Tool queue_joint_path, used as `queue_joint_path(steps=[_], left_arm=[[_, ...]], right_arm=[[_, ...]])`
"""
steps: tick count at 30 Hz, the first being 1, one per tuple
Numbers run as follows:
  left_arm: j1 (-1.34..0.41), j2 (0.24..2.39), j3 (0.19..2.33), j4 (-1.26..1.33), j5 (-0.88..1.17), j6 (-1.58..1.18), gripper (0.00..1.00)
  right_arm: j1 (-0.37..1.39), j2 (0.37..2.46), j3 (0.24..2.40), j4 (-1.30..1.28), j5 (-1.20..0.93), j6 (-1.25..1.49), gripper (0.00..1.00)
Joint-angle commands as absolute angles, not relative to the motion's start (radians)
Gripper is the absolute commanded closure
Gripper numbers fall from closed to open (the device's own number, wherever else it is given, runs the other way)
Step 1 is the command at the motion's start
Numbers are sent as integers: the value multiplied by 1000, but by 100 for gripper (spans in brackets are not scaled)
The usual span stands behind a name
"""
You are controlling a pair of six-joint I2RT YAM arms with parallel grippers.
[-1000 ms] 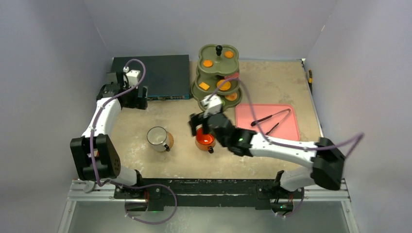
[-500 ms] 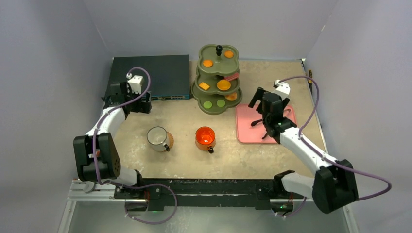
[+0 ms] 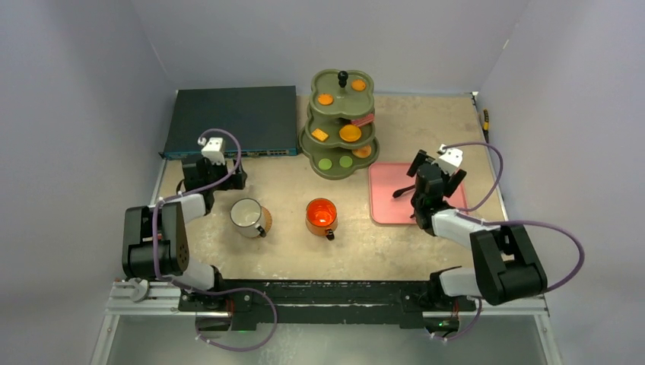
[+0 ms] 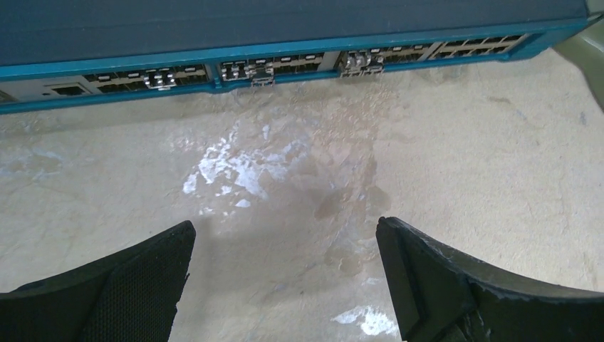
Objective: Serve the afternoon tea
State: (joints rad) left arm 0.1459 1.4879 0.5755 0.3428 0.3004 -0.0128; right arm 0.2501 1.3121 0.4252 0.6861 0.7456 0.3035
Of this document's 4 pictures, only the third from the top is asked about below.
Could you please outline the pink serving tray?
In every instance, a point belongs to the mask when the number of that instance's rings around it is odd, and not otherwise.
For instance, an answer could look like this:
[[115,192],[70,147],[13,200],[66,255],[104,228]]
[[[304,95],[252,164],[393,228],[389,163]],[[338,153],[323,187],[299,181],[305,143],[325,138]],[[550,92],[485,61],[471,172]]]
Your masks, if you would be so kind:
[[369,167],[371,216],[379,224],[416,224],[431,233],[434,214],[443,212],[452,215],[457,208],[467,207],[462,183],[450,198],[444,198],[441,202],[431,202],[429,199],[412,201],[414,190],[393,198],[395,190],[415,184],[415,178],[407,175],[410,166],[374,163]]

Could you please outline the white ribbed cup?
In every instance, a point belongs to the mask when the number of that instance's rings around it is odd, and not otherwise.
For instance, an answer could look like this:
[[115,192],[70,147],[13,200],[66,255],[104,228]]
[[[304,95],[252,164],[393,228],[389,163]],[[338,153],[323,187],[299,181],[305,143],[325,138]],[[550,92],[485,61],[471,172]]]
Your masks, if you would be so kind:
[[237,232],[244,237],[266,237],[266,214],[260,203],[253,198],[242,198],[235,202],[230,209],[230,220]]

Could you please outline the orange bun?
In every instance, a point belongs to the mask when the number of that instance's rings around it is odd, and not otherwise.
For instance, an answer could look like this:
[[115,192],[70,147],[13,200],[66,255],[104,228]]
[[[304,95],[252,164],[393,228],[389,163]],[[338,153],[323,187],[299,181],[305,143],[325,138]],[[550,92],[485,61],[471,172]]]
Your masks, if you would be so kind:
[[366,145],[361,148],[354,149],[352,154],[357,158],[366,159],[371,156],[372,151],[372,147],[370,145]]

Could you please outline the woven coaster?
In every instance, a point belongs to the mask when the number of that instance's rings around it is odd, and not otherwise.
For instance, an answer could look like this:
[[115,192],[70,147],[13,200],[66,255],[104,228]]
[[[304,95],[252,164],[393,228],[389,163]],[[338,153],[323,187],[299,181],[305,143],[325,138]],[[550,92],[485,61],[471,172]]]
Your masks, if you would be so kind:
[[271,230],[272,228],[272,215],[270,211],[262,206],[262,229],[263,233],[260,234],[261,237],[266,237],[267,233]]

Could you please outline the green macaron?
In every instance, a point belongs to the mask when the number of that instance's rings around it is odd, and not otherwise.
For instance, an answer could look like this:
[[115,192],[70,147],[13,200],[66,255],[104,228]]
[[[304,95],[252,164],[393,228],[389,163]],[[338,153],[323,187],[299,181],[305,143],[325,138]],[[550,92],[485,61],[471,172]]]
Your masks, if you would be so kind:
[[323,158],[318,161],[318,168],[322,171],[330,170],[333,166],[333,162],[329,158]]
[[342,156],[338,159],[338,164],[342,168],[352,167],[354,160],[349,156]]

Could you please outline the pink cake slice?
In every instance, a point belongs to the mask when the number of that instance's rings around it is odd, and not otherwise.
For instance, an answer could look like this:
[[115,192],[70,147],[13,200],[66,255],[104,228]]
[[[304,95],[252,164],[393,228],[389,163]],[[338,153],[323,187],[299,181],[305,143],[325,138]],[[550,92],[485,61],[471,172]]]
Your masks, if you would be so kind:
[[351,124],[360,128],[362,126],[371,124],[374,120],[375,120],[374,113],[370,113],[370,114],[367,114],[366,116],[363,116],[361,118],[352,119]]

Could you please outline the orange egg tart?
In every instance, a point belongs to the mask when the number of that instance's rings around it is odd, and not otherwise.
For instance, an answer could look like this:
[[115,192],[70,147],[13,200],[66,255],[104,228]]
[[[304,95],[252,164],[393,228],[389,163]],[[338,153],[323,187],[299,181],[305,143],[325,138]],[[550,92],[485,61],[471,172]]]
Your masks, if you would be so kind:
[[338,135],[341,140],[352,143],[358,141],[361,138],[362,132],[361,129],[356,125],[347,124],[341,127]]

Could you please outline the green three-tier stand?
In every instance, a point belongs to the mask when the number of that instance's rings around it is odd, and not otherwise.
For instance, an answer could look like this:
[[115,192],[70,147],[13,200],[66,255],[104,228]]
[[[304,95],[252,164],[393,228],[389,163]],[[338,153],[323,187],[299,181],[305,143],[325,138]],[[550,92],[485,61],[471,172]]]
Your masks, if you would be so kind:
[[[354,79],[362,79],[367,83],[364,91],[358,92],[351,88]],[[317,102],[319,94],[331,94],[335,100],[332,105],[321,106]],[[376,137],[376,126],[373,121],[360,127],[362,136],[356,142],[346,142],[338,135],[341,127],[351,124],[352,119],[358,119],[367,114],[375,115],[375,99],[373,95],[373,79],[369,74],[359,70],[324,69],[317,72],[310,83],[310,96],[307,104],[307,120],[299,134],[299,144],[302,153],[309,159],[313,171],[324,179],[340,180],[349,177],[353,172],[365,169],[377,161],[380,144]],[[324,141],[317,141],[311,132],[322,129],[329,135]],[[373,149],[370,157],[360,159],[352,151],[370,145]],[[354,160],[353,166],[342,168],[338,159],[349,156]],[[333,162],[330,170],[318,168],[318,161],[329,158]]]

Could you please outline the orange translucent cup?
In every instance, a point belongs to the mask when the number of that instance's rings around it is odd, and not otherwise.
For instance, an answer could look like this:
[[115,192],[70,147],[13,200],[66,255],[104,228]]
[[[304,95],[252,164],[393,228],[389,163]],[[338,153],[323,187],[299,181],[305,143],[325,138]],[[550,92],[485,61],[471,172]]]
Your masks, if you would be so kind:
[[326,198],[315,198],[306,208],[306,226],[315,236],[324,236],[327,240],[335,239],[338,226],[336,206]]

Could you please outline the orange cookie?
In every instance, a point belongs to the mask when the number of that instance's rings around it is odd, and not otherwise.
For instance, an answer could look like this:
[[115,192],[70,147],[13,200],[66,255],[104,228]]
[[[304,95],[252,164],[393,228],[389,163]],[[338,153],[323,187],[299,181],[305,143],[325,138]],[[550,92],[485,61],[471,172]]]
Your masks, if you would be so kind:
[[319,94],[317,102],[321,106],[329,106],[334,103],[335,98],[331,94]]
[[351,82],[351,88],[352,88],[354,91],[361,92],[361,91],[366,90],[366,88],[367,88],[367,83],[366,83],[364,80],[362,80],[362,79],[354,79],[354,80]]

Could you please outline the square yellow cracker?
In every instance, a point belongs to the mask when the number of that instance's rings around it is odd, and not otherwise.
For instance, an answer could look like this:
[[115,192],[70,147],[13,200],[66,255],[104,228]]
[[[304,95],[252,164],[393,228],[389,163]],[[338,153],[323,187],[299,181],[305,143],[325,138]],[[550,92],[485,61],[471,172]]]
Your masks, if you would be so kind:
[[312,135],[312,136],[313,136],[317,141],[321,141],[321,142],[324,142],[324,141],[326,141],[326,140],[329,138],[329,135],[328,135],[326,132],[324,132],[322,129],[314,129],[314,130],[311,132],[311,135]]

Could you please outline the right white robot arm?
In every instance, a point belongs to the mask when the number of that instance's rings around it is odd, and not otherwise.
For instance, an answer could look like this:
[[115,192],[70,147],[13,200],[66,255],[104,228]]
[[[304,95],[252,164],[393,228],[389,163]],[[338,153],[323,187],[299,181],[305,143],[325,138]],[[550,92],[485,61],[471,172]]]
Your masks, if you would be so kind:
[[493,224],[463,214],[447,202],[466,172],[462,152],[450,148],[438,158],[420,150],[408,168],[414,178],[411,206],[418,227],[469,249],[472,268],[448,268],[431,274],[427,299],[446,309],[457,297],[478,297],[499,305],[545,292],[548,279],[522,224]]

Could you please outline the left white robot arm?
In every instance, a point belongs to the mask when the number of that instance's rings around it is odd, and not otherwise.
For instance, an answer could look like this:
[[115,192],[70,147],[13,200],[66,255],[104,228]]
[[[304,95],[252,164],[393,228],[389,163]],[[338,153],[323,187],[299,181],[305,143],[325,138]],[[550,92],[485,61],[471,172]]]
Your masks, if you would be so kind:
[[209,311],[219,310],[227,300],[224,279],[213,265],[204,264],[189,253],[186,225],[211,213],[218,190],[242,190],[247,174],[241,159],[212,163],[205,157],[183,162],[183,186],[175,199],[163,205],[128,208],[122,241],[122,270],[136,281],[166,281],[197,293],[197,301]]

